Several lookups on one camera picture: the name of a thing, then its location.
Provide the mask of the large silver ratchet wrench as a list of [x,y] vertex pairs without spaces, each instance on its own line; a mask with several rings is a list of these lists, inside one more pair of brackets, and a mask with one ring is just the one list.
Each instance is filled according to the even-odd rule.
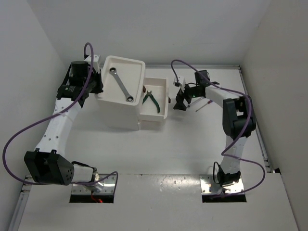
[[109,69],[109,73],[114,77],[117,84],[119,85],[120,89],[122,90],[123,94],[125,95],[126,101],[132,103],[134,98],[131,96],[126,89],[125,85],[123,84],[122,80],[120,79],[119,75],[117,74],[117,69],[115,67],[111,67]]

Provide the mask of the white drawer organizer cabinet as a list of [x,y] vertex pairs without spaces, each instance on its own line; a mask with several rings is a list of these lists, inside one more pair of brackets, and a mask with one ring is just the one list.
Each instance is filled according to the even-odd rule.
[[[127,102],[109,69],[115,67],[117,74],[133,96],[132,103]],[[141,98],[145,77],[145,62],[109,55],[101,70],[103,92],[96,94],[100,110],[100,119],[110,128],[127,130],[140,129]]]

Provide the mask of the green handled pliers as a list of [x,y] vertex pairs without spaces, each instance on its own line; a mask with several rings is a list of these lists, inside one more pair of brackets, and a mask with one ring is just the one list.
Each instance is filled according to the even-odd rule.
[[159,114],[160,113],[159,103],[157,102],[157,100],[155,99],[155,97],[153,96],[151,91],[146,91],[146,94],[145,94],[145,96],[142,100],[142,104],[144,104],[147,101],[148,98],[150,98],[151,101],[154,103],[154,105],[156,106],[156,109],[157,109],[157,113]]

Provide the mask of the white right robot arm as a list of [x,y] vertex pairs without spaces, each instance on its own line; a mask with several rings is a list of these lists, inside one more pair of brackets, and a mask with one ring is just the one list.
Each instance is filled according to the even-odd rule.
[[247,138],[256,129],[252,102],[249,97],[231,93],[210,84],[207,71],[196,72],[195,83],[190,86],[182,77],[176,76],[173,84],[179,87],[175,110],[185,111],[193,98],[207,98],[222,108],[222,127],[226,134],[223,159],[218,165],[217,184],[220,186],[238,182],[241,176],[240,161]]

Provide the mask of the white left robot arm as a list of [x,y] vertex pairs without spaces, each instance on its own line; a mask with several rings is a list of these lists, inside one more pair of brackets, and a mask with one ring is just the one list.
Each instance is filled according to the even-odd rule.
[[94,185],[96,168],[65,158],[65,146],[74,120],[86,99],[94,94],[99,121],[109,128],[140,130],[143,123],[161,124],[167,117],[169,81],[147,77],[143,61],[85,55],[70,64],[57,92],[51,120],[38,145],[24,161],[34,182],[55,185]]

